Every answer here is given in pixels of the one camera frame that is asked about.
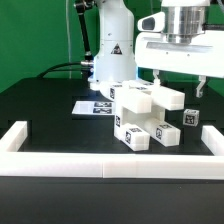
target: table surface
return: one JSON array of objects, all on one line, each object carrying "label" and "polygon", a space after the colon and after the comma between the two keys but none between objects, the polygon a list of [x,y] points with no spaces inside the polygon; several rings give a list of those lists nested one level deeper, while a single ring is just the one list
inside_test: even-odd
[{"label": "table surface", "polygon": [[[211,155],[201,141],[203,125],[224,128],[224,99],[207,88],[195,97],[192,83],[168,83],[185,92],[185,109],[200,110],[197,127],[183,125],[183,112],[167,111],[166,121],[181,130],[180,145],[164,147],[151,138],[149,150],[139,154]],[[27,152],[134,153],[113,135],[113,116],[72,115],[77,100],[108,101],[82,80],[23,79],[0,94],[0,136],[18,120],[29,122]]]},{"label": "table surface", "polygon": [[[151,140],[144,154],[211,155],[202,126],[224,128],[224,100],[210,88],[167,83],[186,93],[185,108],[200,110],[197,127],[183,126],[183,111],[166,121],[181,129],[179,146]],[[104,101],[82,80],[23,79],[0,94],[0,136],[17,120],[29,121],[20,151],[134,153],[113,136],[113,117],[73,116],[77,100]],[[0,177],[1,223],[223,223],[224,182],[207,180]]]}]

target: warning label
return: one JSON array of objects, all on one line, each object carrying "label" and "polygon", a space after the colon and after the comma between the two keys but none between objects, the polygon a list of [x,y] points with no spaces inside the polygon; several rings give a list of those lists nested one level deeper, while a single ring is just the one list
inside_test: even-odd
[{"label": "warning label", "polygon": [[122,54],[119,44],[114,47],[111,54]]}]

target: green wall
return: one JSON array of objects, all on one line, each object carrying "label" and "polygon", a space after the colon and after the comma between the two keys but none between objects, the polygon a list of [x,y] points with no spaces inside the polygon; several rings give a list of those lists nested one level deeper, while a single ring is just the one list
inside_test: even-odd
[{"label": "green wall", "polygon": [[[65,0],[1,0],[0,1],[0,92],[26,77],[35,77],[52,65],[68,62]],[[138,19],[160,10],[160,0],[125,0],[127,7]],[[83,59],[84,48],[78,17],[70,0],[70,27],[72,38],[72,60]],[[99,16],[97,8],[86,12],[91,50],[98,52]],[[224,15],[217,5],[210,7],[209,21],[224,23]],[[152,78],[150,70],[140,70],[145,79]],[[68,73],[57,73],[57,77],[69,77]],[[195,76],[184,76],[165,72],[169,80],[195,80]],[[224,95],[224,80],[213,79],[210,86]]]}]

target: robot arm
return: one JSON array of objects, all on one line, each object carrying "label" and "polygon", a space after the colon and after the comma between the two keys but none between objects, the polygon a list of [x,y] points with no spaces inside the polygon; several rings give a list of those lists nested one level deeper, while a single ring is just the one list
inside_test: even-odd
[{"label": "robot arm", "polygon": [[88,60],[91,51],[84,12],[93,5],[97,5],[100,14],[100,50],[94,58],[94,74],[89,81],[92,85],[99,86],[102,81],[121,82],[135,79],[134,16],[126,8],[123,0],[76,1],[75,8],[82,28],[85,57]]},{"label": "robot arm", "polygon": [[136,40],[137,65],[198,75],[201,97],[206,77],[224,78],[224,29],[206,24],[209,6],[210,0],[163,0],[159,14],[138,23],[144,32]]}]

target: cube with marker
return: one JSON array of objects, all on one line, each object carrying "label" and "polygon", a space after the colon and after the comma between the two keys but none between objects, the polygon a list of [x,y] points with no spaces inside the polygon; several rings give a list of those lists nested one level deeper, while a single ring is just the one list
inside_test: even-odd
[{"label": "cube with marker", "polygon": [[183,124],[197,126],[199,121],[199,110],[186,109],[183,116]]},{"label": "cube with marker", "polygon": [[141,151],[149,149],[149,133],[145,132],[137,125],[126,124],[122,141],[128,145],[133,151]]}]

